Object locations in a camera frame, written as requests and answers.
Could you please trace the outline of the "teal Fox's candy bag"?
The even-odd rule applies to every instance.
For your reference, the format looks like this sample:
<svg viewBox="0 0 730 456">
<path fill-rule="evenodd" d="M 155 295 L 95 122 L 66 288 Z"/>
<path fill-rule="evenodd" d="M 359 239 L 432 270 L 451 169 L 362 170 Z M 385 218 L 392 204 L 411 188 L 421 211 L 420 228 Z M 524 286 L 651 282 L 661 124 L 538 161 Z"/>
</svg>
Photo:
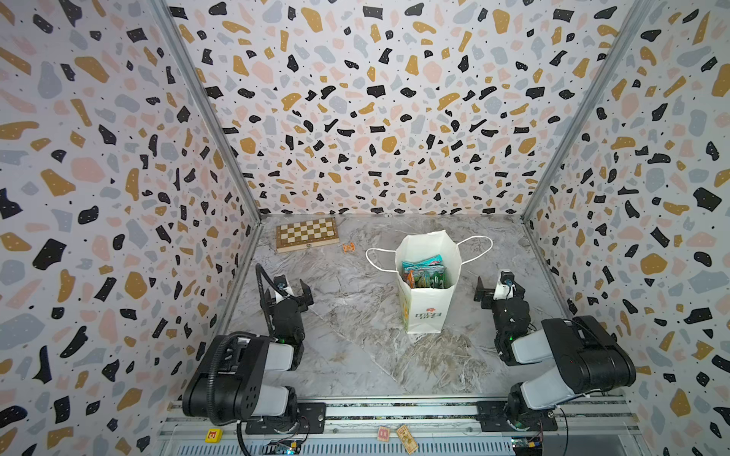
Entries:
<svg viewBox="0 0 730 456">
<path fill-rule="evenodd" d="M 405 273 L 408 273 L 412 270 L 419 270 L 419 269 L 423 269 L 423 268 L 442 266 L 442 265 L 443 265 L 443 258 L 441 255 L 431 256 L 430 258 L 426 258 L 425 260 L 403 261 L 402 262 L 402 268 Z"/>
</svg>

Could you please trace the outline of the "white paper bag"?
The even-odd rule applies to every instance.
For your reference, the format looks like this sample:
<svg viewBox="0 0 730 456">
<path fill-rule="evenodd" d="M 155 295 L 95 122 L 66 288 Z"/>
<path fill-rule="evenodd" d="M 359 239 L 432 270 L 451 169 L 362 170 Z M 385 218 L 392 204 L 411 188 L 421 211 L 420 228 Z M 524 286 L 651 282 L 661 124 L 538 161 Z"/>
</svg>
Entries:
<svg viewBox="0 0 730 456">
<path fill-rule="evenodd" d="M 469 241 L 486 241 L 487 247 L 472 258 L 462 258 L 460 247 Z M 446 322 L 463 266 L 484 257 L 494 248 L 488 236 L 476 235 L 454 241 L 446 231 L 408 235 L 397 249 L 394 265 L 376 264 L 376 252 L 369 248 L 366 260 L 378 271 L 397 276 L 398 299 L 407 334 L 438 334 Z"/>
</svg>

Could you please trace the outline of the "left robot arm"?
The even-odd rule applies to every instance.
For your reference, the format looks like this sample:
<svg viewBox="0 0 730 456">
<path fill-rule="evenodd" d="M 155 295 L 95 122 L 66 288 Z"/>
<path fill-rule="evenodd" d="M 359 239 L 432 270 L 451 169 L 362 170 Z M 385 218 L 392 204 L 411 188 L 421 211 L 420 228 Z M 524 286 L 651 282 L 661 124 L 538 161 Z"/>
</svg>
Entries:
<svg viewBox="0 0 730 456">
<path fill-rule="evenodd" d="M 270 334 L 232 332 L 216 336 L 182 395 L 187 417 L 205 418 L 215 426 L 250 423 L 263 431 L 287 433 L 298 427 L 298 397 L 292 387 L 264 383 L 268 372 L 294 372 L 304 353 L 302 313 L 314 304 L 302 283 L 295 294 L 285 277 L 260 291 Z"/>
</svg>

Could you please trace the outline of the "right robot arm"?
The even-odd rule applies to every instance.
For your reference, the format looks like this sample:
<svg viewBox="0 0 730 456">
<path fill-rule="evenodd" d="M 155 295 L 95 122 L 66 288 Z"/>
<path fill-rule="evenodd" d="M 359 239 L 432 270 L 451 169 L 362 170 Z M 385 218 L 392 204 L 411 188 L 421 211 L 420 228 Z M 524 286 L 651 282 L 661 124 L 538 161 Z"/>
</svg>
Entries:
<svg viewBox="0 0 730 456">
<path fill-rule="evenodd" d="M 636 367 L 627 352 L 595 317 L 544 319 L 532 325 L 526 290 L 513 272 L 500 273 L 496 285 L 479 279 L 473 300 L 492 312 L 494 348 L 509 367 L 552 361 L 540 376 L 515 384 L 497 417 L 516 431 L 554 431 L 553 411 L 591 393 L 629 387 Z"/>
</svg>

